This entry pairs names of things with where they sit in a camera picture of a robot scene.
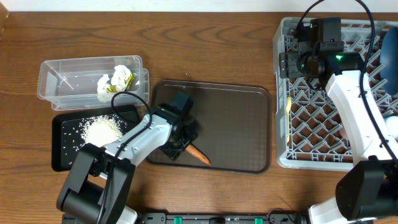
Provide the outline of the orange carrot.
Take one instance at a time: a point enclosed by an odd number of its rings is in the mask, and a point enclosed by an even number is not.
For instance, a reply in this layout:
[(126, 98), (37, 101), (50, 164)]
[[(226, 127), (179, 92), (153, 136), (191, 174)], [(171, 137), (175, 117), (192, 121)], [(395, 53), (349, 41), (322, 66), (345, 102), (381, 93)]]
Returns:
[(204, 164), (210, 166), (211, 162), (201, 151), (199, 151), (193, 144), (189, 144), (185, 150), (190, 153), (193, 157), (196, 157)]

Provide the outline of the yellow plastic spoon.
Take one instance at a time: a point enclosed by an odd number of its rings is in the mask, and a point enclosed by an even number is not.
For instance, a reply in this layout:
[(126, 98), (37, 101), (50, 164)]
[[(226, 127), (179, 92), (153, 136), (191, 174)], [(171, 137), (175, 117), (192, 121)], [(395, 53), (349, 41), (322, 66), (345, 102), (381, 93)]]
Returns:
[(290, 96), (288, 96), (286, 98), (286, 100), (287, 100), (287, 102), (286, 102), (286, 108), (285, 108), (285, 115), (287, 117), (287, 127), (288, 127), (286, 140), (287, 140), (287, 143), (289, 143), (289, 141), (290, 141), (290, 111), (291, 111), (291, 107), (292, 107), (292, 98)]

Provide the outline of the yellow green snack wrapper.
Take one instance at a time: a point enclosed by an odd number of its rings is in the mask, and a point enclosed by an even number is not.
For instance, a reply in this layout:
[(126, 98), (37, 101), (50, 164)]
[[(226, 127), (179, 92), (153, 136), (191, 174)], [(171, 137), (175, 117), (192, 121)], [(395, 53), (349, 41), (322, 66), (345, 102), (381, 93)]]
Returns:
[(133, 73), (130, 73), (130, 75), (113, 75), (111, 85), (106, 89), (111, 93), (127, 91), (131, 86), (133, 79)]

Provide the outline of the white tissue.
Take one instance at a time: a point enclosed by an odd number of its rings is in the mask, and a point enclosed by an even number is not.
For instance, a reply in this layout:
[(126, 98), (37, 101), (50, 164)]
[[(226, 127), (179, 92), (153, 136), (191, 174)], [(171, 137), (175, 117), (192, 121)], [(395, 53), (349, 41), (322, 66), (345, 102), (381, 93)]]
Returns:
[(114, 69), (115, 72), (111, 78), (112, 89), (116, 92), (126, 91), (134, 79), (134, 74), (124, 65), (117, 65)]

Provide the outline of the pink and white cup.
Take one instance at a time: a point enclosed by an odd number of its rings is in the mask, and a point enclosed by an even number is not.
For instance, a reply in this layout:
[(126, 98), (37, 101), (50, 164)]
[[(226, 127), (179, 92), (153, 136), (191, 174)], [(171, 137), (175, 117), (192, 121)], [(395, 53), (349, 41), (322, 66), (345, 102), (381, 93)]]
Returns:
[(348, 135), (347, 135), (347, 133), (346, 133), (345, 128), (341, 128), (341, 129), (339, 130), (339, 133), (340, 133), (340, 135), (341, 135), (342, 138), (348, 140)]

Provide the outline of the dark blue plate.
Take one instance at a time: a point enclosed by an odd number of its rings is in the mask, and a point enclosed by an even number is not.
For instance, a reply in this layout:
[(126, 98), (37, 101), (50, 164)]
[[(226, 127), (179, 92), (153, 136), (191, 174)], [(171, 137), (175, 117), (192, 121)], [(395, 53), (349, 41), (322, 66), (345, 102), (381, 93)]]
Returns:
[(384, 89), (389, 95), (397, 94), (397, 27), (392, 27), (383, 38), (380, 63), (384, 65), (381, 78), (387, 80)]

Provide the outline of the black bin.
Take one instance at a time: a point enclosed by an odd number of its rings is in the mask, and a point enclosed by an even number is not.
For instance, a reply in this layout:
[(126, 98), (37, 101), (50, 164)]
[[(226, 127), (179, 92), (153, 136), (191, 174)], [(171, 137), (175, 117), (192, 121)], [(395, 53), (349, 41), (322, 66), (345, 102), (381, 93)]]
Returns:
[(82, 135), (94, 121), (109, 120), (122, 134), (126, 134), (138, 124), (139, 113), (135, 106), (117, 106), (116, 110), (130, 121), (121, 120), (112, 108), (74, 111), (54, 117), (52, 121), (52, 169), (62, 172), (72, 168), (78, 151), (85, 145)]

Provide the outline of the clear plastic bin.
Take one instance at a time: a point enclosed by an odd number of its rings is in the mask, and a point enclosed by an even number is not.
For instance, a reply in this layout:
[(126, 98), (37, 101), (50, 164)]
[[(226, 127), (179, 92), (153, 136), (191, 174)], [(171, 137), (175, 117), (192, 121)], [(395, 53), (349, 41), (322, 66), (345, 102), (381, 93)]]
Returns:
[(40, 66), (37, 96), (55, 111), (111, 106), (113, 93), (99, 93), (98, 82), (110, 85), (116, 71), (128, 68), (134, 79), (128, 92), (150, 99), (149, 72), (138, 55), (46, 60)]

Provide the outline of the light blue cup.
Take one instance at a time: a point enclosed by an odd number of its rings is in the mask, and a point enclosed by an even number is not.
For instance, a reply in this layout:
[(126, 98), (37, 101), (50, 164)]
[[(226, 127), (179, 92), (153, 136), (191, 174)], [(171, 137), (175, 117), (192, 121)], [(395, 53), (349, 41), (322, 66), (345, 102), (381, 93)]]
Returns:
[(394, 139), (398, 138), (398, 116), (389, 116), (384, 119), (385, 124)]

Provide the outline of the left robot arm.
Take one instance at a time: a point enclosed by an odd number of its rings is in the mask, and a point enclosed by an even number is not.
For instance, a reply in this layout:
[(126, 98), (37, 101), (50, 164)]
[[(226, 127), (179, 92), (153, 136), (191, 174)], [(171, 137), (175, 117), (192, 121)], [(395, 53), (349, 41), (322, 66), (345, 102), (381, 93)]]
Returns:
[(189, 113), (193, 100), (178, 92), (171, 103), (148, 108), (142, 121), (119, 139), (77, 153), (56, 207), (75, 223), (135, 223), (126, 205), (136, 167), (158, 148), (185, 150), (197, 137)]

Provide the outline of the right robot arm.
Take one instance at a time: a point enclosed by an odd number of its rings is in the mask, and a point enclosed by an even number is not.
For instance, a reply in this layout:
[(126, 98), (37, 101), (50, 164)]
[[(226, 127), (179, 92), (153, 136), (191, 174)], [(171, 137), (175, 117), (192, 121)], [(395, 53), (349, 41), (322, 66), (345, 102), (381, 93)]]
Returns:
[(286, 17), (273, 38), (277, 162), (337, 170), (335, 194), (297, 223), (362, 223), (397, 215), (397, 140), (379, 109), (397, 106), (391, 24), (372, 17)]

